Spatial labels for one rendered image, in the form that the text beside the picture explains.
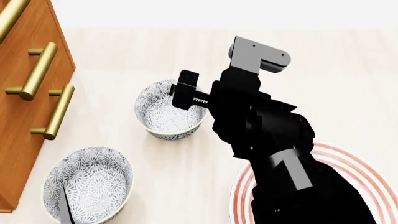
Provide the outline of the thin dark left gripper finger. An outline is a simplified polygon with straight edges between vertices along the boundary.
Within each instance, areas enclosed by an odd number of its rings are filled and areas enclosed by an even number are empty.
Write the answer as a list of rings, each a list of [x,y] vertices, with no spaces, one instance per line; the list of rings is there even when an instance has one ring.
[[[72,213],[68,204],[67,196],[65,193],[65,188],[62,187],[60,189],[60,201],[59,201],[59,207],[60,207],[60,223],[61,224],[75,224],[73,218],[72,218]]]

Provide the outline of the brown wooden drawer cabinet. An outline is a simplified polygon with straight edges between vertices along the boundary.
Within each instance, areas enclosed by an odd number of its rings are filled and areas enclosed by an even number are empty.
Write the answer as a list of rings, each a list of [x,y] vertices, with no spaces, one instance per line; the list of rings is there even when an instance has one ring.
[[[34,99],[7,95],[7,86],[23,86],[39,56],[28,49],[42,49],[54,42],[57,53]],[[76,66],[58,21],[52,0],[31,0],[0,44],[0,213],[13,212],[45,141],[31,128],[46,127],[56,96],[69,83]]]

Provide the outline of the white plate with red rings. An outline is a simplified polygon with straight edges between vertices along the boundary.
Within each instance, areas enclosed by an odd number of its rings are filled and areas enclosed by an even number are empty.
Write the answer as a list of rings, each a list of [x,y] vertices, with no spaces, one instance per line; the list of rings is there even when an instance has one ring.
[[[313,157],[334,168],[361,194],[377,224],[398,224],[398,197],[389,184],[360,158],[337,147],[315,143]],[[256,185],[250,164],[238,172],[231,188],[231,224],[254,224],[252,188]]]

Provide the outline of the floral patterned ceramic bowl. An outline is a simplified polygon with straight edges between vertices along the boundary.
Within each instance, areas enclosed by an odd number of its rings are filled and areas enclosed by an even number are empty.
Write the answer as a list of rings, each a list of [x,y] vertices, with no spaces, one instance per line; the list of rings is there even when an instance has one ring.
[[[191,136],[205,119],[207,109],[192,106],[181,110],[172,106],[170,88],[177,80],[161,80],[143,89],[136,98],[134,111],[140,124],[156,138],[179,140]]]
[[[133,185],[131,163],[109,147],[87,147],[59,160],[42,186],[42,205],[60,224],[60,192],[65,190],[75,224],[106,224],[128,201]]]

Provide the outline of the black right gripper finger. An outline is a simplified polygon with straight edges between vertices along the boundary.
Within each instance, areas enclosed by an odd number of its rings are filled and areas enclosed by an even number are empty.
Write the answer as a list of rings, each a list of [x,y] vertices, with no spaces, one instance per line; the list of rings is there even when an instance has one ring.
[[[193,96],[196,91],[198,73],[182,70],[177,84],[172,85],[170,94],[173,96],[172,105],[181,110],[189,110],[193,106]]]

